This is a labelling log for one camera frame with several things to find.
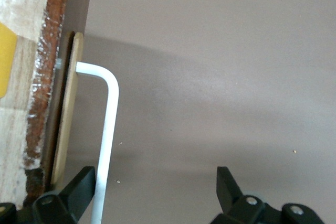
bolt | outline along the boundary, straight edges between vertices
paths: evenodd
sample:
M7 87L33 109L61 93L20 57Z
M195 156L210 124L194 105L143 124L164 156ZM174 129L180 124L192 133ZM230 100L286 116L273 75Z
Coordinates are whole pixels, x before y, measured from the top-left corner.
M291 206L290 210L292 210L296 215L303 215L303 210L298 206Z
M258 204L258 201L257 201L255 198L253 198L253 197L247 197L247 198L246 198L246 201L247 201L247 203L249 203L250 205L256 205L256 204Z
M42 205L47 205L47 204L51 203L53 200L54 200L53 196L46 196L46 197L41 199L41 204Z

gray surface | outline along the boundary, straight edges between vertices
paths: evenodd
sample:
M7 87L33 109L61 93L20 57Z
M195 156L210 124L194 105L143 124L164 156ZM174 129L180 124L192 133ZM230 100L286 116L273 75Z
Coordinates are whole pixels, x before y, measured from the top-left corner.
M299 202L334 223L335 11L335 0L91 0L84 61L120 84L103 223L209 223L217 166L276 208ZM66 182L97 163L105 102L105 84L81 77Z

wooden cabinet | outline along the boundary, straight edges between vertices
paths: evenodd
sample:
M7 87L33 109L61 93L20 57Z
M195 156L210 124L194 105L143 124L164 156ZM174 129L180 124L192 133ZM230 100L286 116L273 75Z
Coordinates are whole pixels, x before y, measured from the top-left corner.
M69 57L89 0L0 0L0 22L17 36L0 98L0 202L18 208L50 189Z

silver screw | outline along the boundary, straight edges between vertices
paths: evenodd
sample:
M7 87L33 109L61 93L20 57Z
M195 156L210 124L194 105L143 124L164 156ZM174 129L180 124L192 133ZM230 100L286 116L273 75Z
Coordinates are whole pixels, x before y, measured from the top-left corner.
M247 198L246 198L246 201L247 201L247 203L249 203L250 205L256 205L256 204L258 204L258 201L257 201L255 198L253 198L253 197L247 197Z
M292 210L296 215L303 215L303 210L298 206L291 206L290 210Z
M46 197L41 199L41 204L42 205L47 205L47 204L51 203L53 200L54 200L53 196L46 196Z

yellow object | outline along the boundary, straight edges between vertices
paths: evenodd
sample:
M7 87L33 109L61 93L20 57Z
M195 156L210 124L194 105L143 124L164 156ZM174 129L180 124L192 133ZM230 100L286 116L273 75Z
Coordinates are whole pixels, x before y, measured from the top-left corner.
M7 92L17 36L0 23L0 98Z

